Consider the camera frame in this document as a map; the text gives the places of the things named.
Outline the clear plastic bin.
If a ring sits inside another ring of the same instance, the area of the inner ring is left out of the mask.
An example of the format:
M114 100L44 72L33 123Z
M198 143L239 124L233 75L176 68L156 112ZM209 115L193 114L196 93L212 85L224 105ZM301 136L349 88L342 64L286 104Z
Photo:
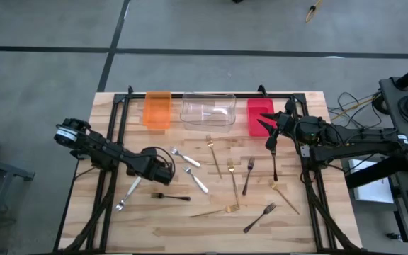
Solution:
M234 94L185 93L180 119L187 130L229 132L235 123Z

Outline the black diagonal beam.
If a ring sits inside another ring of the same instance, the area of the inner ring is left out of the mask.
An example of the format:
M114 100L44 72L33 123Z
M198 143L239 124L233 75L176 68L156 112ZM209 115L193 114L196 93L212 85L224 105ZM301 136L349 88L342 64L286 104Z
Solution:
M397 172L407 171L407 152L384 145L370 146L364 151L357 150L353 156L364 154L384 154L387 159L379 161L377 164L361 169L345 177L348 189L364 186L371 182L391 176Z

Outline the orange plastic bin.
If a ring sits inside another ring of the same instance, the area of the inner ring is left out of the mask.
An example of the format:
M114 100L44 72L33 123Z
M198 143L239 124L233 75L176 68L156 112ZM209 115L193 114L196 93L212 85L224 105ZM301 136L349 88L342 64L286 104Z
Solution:
M145 95L143 124L149 130L167 130L171 124L170 91L148 91Z

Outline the gold fork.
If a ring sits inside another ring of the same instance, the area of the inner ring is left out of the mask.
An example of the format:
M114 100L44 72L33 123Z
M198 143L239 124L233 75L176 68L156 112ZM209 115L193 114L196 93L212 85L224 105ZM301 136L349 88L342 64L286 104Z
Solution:
M215 213L233 213L236 212L240 209L240 207L235 204L235 205L227 205L225 206L223 209L219 209L219 210L214 210L214 211L210 211L210 212L204 212L201 214L197 214L197 215L191 215L191 217L200 217L200 216L206 216L206 215L211 215L211 214L215 214Z
M279 193L279 195L283 198L283 200L299 215L300 212L299 210L290 202L290 200L283 194L283 192L279 189L278 185L276 184L276 182L274 180L270 180L269 182L269 186L275 190L276 192Z
M235 176L234 176L235 167L234 167L234 162L233 162L232 158L229 158L227 160L227 169L231 174L233 191L234 191L234 195L235 195L235 198L236 198L236 203L237 203L237 205L239 205L239 195L238 195L238 190L237 190L237 183L235 181Z
M216 168L217 168L218 175L219 175L219 177L222 179L222 174L221 174L221 171L220 171L220 167L219 167L219 164L218 164L218 162L217 162L217 157L216 157L216 155L215 155L213 139L211 138L210 135L207 135L207 136L206 136L206 142L207 142L207 146L208 146L208 147L210 148L210 150L211 150L212 157L213 157L213 159L214 159L214 162L215 162L215 166L216 166Z

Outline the red plastic bin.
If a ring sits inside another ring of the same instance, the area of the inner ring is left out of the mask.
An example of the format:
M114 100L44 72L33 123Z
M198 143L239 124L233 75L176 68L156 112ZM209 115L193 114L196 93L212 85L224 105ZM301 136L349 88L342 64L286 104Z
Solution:
M268 130L258 120L262 120L269 125L276 124L274 121L261 116L262 113L274 114L273 100L271 98L249 98L246 109L249 135L252 137L268 137Z

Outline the black fork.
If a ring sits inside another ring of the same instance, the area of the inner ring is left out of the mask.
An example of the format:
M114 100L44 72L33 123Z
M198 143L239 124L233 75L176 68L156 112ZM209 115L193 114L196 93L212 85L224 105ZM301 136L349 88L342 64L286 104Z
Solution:
M256 218L251 224L249 224L247 227L245 227L243 229L243 232L246 234L250 231L250 229L264 216L264 215L268 215L269 213L271 213L274 209L276 208L276 204L275 203L271 203L269 205L267 205L262 214Z
M273 160L273 180L278 181L278 174L277 174L277 168L276 168L276 149L271 150L271 156Z
M249 177L250 177L251 171L252 171L253 168L254 168L254 162L255 162L255 158L254 158L254 157L250 157L250 158L249 158L249 161L248 161L248 164L247 164L247 171L248 171L248 173L247 173L247 175L246 175L246 181L245 181L245 183L244 183L244 188L243 188L243 190L242 190L242 195L243 195L243 196L245 196L245 195L247 194L247 189L248 189L248 184L249 184Z
M191 201L191 197L188 197L188 196L172 196L172 195L165 195L164 193L151 193L151 198L155 198L155 199L173 198L173 199L178 199L178 200Z

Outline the white box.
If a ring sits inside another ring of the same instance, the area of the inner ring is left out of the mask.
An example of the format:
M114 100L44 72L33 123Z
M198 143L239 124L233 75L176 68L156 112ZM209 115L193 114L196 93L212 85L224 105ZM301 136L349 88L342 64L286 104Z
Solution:
M350 170L351 174L375 164L374 161L364 162L360 159L350 159L348 162L350 168L354 167L354 169ZM355 199L359 201L394 203L388 177L354 188L353 192Z

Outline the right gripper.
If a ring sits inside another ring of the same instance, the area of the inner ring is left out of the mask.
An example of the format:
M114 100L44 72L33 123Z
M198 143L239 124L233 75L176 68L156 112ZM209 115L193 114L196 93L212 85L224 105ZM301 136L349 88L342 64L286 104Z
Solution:
M258 123L266 130L269 137L277 137L283 135L286 137L293 136L293 128L296 124L295 115L297 113L294 100L288 100L285 104L284 111L277 113L261 113L261 116L270 120L276 120L277 128L263 120L258 120Z

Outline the yellow black floor tool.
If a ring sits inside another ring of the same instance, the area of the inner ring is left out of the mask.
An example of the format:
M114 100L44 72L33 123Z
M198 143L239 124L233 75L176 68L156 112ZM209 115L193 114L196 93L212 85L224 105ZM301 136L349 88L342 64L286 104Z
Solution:
M306 23L309 23L313 19L313 17L315 16L315 13L317 12L322 2L323 0L317 0L313 5L311 5L305 17Z

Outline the white-handled silver fork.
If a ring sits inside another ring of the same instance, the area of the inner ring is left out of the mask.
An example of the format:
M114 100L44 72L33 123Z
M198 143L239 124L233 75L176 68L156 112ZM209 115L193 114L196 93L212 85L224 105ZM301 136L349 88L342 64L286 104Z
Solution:
M200 162L198 162L198 161L196 161L196 160L194 160L194 159L192 159L192 158L190 158L190 157L188 157L188 156L186 156L186 155L181 154L181 153L177 150L177 148L175 148L175 147L171 147L171 148L170 148L170 152L171 152L173 155L182 158L183 160L185 160L186 162L192 164L192 165L195 166L195 167L198 167L198 168L199 168L199 167L201 166Z
M139 183L142 181L142 178L138 176L134 182L132 183L131 187L129 188L128 192L125 194L124 198L122 198L119 203L115 206L115 211L120 212L124 207L128 200L128 198L132 195L134 190L137 188Z
M204 192L205 194L208 194L208 192L209 192L208 188L200 181L200 179L198 177L196 177L192 173L190 167L185 167L184 171L193 179L193 181L196 183L196 185L200 188L200 190L202 192Z

